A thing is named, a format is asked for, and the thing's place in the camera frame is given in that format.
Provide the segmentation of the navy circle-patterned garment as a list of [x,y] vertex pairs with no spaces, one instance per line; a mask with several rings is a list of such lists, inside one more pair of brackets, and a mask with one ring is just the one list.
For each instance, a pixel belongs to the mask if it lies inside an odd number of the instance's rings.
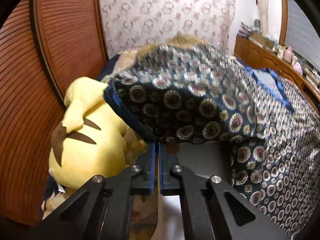
[[231,184],[296,239],[319,204],[319,114],[274,71],[207,44],[139,50],[110,78],[105,101],[144,140],[219,142]]

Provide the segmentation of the yellow plush toy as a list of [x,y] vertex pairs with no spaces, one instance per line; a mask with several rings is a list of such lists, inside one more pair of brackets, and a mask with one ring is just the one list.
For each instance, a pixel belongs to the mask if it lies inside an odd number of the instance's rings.
[[52,133],[49,173],[78,189],[90,178],[113,177],[135,164],[147,143],[105,102],[107,84],[80,77],[66,90],[63,120]]

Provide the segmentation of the wooden dresser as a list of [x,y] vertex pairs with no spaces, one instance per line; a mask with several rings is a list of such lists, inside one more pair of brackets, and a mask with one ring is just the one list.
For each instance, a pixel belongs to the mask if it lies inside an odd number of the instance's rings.
[[307,97],[315,110],[318,111],[319,92],[317,92],[311,83],[286,61],[239,35],[236,36],[234,55],[252,68],[272,69],[278,75],[290,80]]

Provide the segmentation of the clutter on dresser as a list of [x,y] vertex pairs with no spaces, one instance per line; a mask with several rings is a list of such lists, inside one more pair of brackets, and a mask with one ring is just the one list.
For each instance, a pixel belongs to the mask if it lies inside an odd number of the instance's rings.
[[281,46],[279,44],[275,44],[273,41],[261,35],[259,29],[254,29],[244,23],[240,23],[240,29],[237,35],[252,41],[254,44],[259,46],[260,48],[265,48],[266,50],[272,52],[278,58],[286,61],[293,68],[295,63],[298,62],[291,48],[289,48],[288,46]]

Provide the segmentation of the brown louvered wardrobe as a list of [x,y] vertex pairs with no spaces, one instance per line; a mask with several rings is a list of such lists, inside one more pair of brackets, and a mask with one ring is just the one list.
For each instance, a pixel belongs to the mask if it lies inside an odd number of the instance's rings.
[[1,0],[1,214],[36,225],[72,81],[108,58],[99,0]]

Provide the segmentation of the grey window blind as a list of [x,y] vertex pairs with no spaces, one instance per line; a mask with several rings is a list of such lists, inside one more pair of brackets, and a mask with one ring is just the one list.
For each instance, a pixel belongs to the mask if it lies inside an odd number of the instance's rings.
[[319,36],[294,0],[287,0],[286,44],[319,70]]

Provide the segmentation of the pink circle-patterned curtain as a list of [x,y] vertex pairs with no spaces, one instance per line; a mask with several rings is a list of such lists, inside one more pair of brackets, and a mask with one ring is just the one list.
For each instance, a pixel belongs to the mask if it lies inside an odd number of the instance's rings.
[[235,0],[100,0],[107,52],[163,43],[177,34],[229,51]]

